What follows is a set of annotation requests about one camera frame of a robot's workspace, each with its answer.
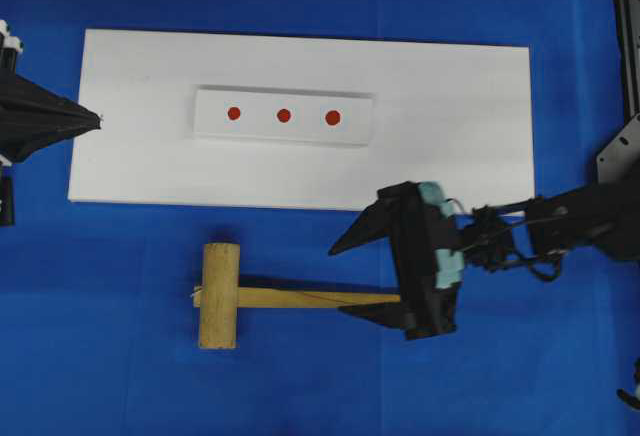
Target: blue fabric surface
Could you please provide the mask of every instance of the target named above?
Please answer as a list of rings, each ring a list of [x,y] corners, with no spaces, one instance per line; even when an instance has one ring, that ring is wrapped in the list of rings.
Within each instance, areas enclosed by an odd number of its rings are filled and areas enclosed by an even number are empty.
[[[589,181],[623,122],[612,0],[0,1],[26,43],[19,72],[70,98],[87,27],[529,46],[546,195]],[[583,249],[550,285],[467,271],[459,330],[441,338],[405,343],[335,311],[242,310],[238,349],[202,352],[188,295],[204,243],[240,243],[245,277],[393,286],[387,245],[326,257],[353,213],[71,204],[70,155],[59,144],[11,170],[1,434],[640,431],[614,394],[640,355],[635,264]]]

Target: wooden handle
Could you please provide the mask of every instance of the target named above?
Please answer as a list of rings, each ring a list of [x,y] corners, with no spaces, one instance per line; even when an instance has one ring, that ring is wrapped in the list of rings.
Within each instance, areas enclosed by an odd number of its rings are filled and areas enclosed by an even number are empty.
[[[193,307],[200,307],[202,288],[193,292]],[[398,294],[296,291],[271,288],[238,288],[239,308],[339,308],[357,304],[396,303]]]

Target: metal bracket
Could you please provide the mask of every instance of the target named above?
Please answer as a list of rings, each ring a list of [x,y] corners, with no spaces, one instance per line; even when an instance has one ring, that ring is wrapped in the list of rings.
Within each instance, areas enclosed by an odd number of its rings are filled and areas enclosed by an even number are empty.
[[[598,153],[599,183],[620,181],[640,160],[640,115],[634,116]]]

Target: white block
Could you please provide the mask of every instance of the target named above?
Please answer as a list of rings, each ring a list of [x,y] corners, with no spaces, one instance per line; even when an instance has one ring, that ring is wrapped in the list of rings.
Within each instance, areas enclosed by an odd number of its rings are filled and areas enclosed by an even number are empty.
[[[364,146],[373,101],[356,97],[199,89],[196,137]]]

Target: wooden mallet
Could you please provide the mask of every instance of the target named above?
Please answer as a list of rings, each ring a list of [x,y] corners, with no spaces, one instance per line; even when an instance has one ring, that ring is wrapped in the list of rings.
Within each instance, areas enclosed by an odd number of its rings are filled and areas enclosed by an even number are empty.
[[[202,286],[193,292],[200,308],[198,345],[202,349],[236,347],[238,308],[338,308],[400,301],[397,294],[295,291],[238,287],[240,246],[212,243],[204,247]]]

